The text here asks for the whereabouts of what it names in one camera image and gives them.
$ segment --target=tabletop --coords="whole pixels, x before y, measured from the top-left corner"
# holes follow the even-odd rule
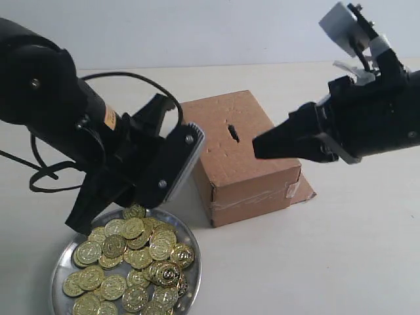
[[[412,69],[420,59],[404,60]],[[332,62],[133,70],[180,101],[249,89],[274,123],[304,102],[327,94],[344,75]],[[99,71],[80,71],[87,74]],[[119,112],[133,114],[156,92],[133,79],[92,82]],[[165,120],[163,132],[175,124]],[[0,124],[0,148],[35,161],[25,127]],[[47,164],[63,155],[40,144]],[[420,308],[420,148],[320,165],[302,161],[318,195],[254,219],[210,228],[192,179],[172,212],[201,249],[201,287],[191,315],[417,314]],[[64,221],[77,191],[35,194],[31,169],[0,161],[0,304],[4,314],[48,314],[51,272],[74,235]],[[40,184],[80,182],[77,171]]]

